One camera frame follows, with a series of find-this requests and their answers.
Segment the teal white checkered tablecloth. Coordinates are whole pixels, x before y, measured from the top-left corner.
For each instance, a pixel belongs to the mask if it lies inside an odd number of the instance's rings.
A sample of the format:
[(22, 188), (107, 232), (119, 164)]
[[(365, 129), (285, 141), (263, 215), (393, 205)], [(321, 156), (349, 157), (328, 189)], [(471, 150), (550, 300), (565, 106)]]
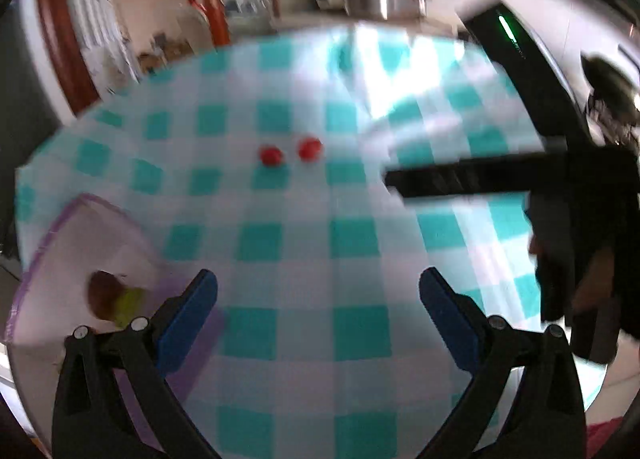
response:
[[(297, 155), (319, 138), (322, 157)], [(267, 168), (259, 149), (282, 150)], [(474, 45), (373, 27), (307, 31), (163, 70), (41, 145), (17, 173), (26, 269), (83, 194), (122, 210), (170, 269), (218, 280), (222, 329), (186, 412), (229, 458), (412, 458), (459, 401), (419, 299), (436, 267), (539, 330), (520, 195), (406, 204), (390, 167), (541, 149)]]

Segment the red tomato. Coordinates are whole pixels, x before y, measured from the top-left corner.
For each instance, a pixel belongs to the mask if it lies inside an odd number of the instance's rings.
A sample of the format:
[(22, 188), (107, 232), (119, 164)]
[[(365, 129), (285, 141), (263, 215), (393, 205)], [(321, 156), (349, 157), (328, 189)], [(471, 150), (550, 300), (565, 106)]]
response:
[(323, 154), (323, 144), (319, 138), (303, 138), (297, 145), (297, 155), (306, 164), (318, 161)]
[(258, 152), (260, 162), (264, 167), (280, 167), (284, 161), (282, 150), (274, 145), (265, 145)]

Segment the green apple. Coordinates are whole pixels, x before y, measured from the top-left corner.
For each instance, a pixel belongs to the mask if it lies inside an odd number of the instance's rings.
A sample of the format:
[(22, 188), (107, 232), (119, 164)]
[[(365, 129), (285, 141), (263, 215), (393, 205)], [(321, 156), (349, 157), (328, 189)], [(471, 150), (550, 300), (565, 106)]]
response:
[(144, 299), (144, 289), (126, 288), (115, 302), (113, 315), (114, 324), (119, 329), (126, 328), (131, 320), (139, 316)]

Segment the dark red apple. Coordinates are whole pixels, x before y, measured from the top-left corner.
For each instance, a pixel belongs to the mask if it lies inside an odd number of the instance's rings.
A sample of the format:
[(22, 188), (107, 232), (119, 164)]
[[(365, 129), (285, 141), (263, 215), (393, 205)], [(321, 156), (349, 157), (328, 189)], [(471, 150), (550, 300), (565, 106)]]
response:
[(107, 271), (94, 271), (87, 285), (87, 302), (91, 313), (97, 319), (113, 321), (115, 302), (125, 289), (115, 275)]

